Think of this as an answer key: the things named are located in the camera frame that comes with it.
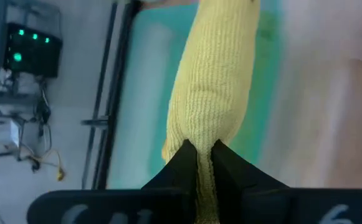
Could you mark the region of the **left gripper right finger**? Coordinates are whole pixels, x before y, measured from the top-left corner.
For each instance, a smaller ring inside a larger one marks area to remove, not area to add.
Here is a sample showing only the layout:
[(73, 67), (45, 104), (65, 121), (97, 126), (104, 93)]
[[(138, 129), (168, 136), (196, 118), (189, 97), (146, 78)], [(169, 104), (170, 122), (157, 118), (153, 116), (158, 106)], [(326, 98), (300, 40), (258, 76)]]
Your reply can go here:
[(211, 149), (220, 224), (285, 224), (288, 186), (218, 140)]

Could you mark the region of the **black box green lights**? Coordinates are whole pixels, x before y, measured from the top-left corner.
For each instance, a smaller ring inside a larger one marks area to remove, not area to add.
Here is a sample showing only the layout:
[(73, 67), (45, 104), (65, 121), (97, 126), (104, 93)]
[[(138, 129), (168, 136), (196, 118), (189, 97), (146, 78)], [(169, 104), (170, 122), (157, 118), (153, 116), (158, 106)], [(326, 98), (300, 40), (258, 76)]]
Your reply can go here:
[(2, 67), (12, 72), (56, 78), (62, 46), (63, 41), (54, 35), (8, 22)]

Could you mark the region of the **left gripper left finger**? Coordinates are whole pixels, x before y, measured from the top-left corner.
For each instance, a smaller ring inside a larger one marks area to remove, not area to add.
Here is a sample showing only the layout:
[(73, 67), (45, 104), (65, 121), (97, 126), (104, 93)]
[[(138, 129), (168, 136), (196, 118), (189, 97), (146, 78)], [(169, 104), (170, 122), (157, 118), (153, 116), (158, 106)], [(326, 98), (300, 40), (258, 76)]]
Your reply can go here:
[(170, 161), (142, 189), (152, 190), (152, 208), (141, 213), (142, 224), (194, 224), (196, 220), (197, 151), (183, 141)]

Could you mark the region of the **black table frame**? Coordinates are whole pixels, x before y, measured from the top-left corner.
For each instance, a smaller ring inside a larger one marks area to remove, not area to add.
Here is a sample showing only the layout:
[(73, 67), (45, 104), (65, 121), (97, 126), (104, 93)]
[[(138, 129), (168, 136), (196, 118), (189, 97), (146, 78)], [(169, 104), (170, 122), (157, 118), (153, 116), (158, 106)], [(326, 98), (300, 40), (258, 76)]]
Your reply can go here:
[(102, 190), (107, 186), (131, 27), (142, 6), (140, 0), (114, 0), (111, 5), (93, 115), (81, 121), (81, 125), (90, 128), (82, 190)]

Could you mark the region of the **green microfiber towel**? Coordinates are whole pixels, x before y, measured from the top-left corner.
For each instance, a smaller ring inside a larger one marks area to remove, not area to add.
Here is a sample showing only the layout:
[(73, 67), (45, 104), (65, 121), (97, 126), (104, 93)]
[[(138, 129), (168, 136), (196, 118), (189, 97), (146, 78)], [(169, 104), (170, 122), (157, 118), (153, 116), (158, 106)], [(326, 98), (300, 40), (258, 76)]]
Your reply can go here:
[(271, 11), (260, 11), (257, 29), (257, 45), (274, 45), (279, 41), (279, 14)]

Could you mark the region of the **yellow microfiber towel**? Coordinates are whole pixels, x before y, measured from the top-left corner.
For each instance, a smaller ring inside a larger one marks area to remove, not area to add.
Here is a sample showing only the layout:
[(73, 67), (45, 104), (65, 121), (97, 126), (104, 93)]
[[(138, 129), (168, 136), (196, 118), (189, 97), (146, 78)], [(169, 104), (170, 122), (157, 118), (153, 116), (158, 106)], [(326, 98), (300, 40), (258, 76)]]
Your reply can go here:
[(170, 161), (185, 140), (197, 150), (195, 224), (219, 224), (211, 149), (243, 122), (259, 16), (260, 0), (200, 0), (179, 63), (162, 156)]

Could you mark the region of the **teal plastic basket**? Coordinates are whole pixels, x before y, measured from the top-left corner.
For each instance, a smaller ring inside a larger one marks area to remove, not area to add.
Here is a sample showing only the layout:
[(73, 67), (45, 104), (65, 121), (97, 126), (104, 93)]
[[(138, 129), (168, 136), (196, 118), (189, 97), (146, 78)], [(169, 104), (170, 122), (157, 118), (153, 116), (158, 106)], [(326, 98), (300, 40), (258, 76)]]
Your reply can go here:
[[(163, 167), (161, 150), (174, 79), (197, 4), (139, 12), (131, 28), (120, 109), (107, 188), (138, 189)], [(281, 0), (261, 0), (261, 11), (279, 14)], [(251, 163), (259, 160), (277, 79), (279, 41), (257, 45), (248, 108), (231, 148)]]

